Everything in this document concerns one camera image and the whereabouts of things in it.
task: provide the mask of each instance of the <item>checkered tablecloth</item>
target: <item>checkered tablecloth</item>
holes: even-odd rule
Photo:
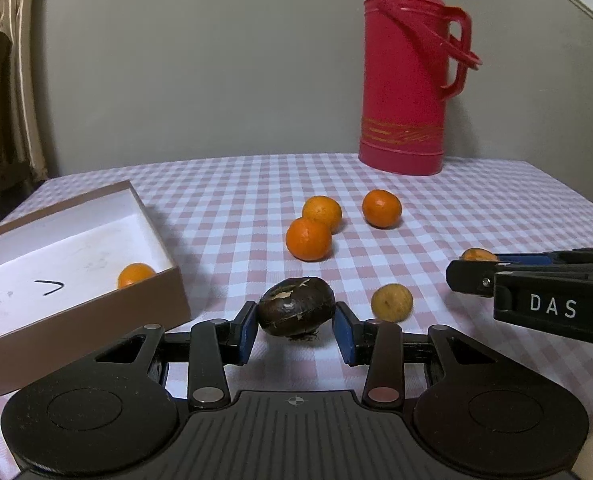
[[[451,325],[562,384],[583,402],[593,427],[593,345],[497,322],[491,300],[450,291],[445,268],[463,250],[536,252],[593,246],[593,205],[524,162],[450,159],[430,177],[372,170],[356,155],[268,155],[213,158],[95,171],[49,180],[10,218],[112,182],[129,179],[184,277],[194,319],[232,319],[246,300],[291,276],[320,276],[359,319],[380,286],[406,285],[413,315],[401,323],[425,333]],[[361,200],[388,189],[404,205],[394,230],[370,227]],[[315,194],[336,199],[345,225],[333,256],[303,263],[285,248],[289,223]],[[174,365],[168,389],[186,394],[187,366]],[[343,364],[330,323],[313,342],[289,342],[259,331],[244,367],[227,367],[232,393],[242,388],[327,390],[359,394],[363,367]],[[407,395],[423,389],[418,367],[406,367]],[[0,397],[0,415],[6,400]],[[18,469],[0,429],[0,478]]]

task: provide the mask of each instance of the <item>orange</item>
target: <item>orange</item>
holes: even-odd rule
[[[315,262],[329,253],[332,233],[323,222],[297,218],[288,227],[286,246],[292,256],[305,262]]]
[[[468,249],[461,255],[462,260],[467,260],[469,262],[476,262],[476,261],[489,261],[489,262],[497,262],[499,258],[496,254],[490,253],[485,249],[480,249],[478,247],[473,247]]]
[[[301,216],[323,222],[334,233],[340,227],[343,213],[336,200],[328,196],[313,196],[305,202]]]
[[[129,264],[125,269],[121,270],[121,273],[118,275],[116,286],[118,286],[118,288],[124,288],[133,283],[142,282],[147,278],[151,278],[155,274],[156,272],[154,272],[154,269],[149,265]]]
[[[395,226],[402,212],[401,201],[389,191],[372,189],[363,199],[363,215],[374,227],[385,229]]]

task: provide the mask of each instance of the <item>black marker mark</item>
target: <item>black marker mark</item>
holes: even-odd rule
[[[61,290],[65,286],[65,283],[52,282],[51,280],[34,280],[34,283],[51,283],[52,285],[58,285],[58,288],[56,288],[55,290],[50,290],[49,292],[46,292],[44,294],[44,296],[48,296],[49,294],[52,294],[53,292]]]

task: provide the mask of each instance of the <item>crosshair marking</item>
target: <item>crosshair marking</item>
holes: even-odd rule
[[[294,397],[290,397],[288,402],[292,404],[292,406],[299,407],[302,403],[307,402],[307,400],[305,400],[303,397],[295,395]]]
[[[56,292],[58,290],[61,290],[62,288],[64,288],[65,283],[61,283],[61,282],[52,282],[51,280],[34,280],[35,283],[50,283],[51,285],[58,285],[58,288],[54,289],[54,290],[50,290],[49,292],[46,292],[44,294],[44,296],[48,296],[49,294],[52,294],[53,292]]]

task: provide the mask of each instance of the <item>metal screw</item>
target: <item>metal screw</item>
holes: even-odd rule
[[[209,404],[211,402],[221,400],[223,399],[224,395],[225,394],[221,389],[214,388],[213,386],[197,388],[194,390],[194,392],[192,392],[192,397],[202,404]]]
[[[379,386],[378,388],[372,388],[367,396],[374,400],[374,402],[394,402],[399,398],[399,393],[394,388],[388,388],[387,386]]]

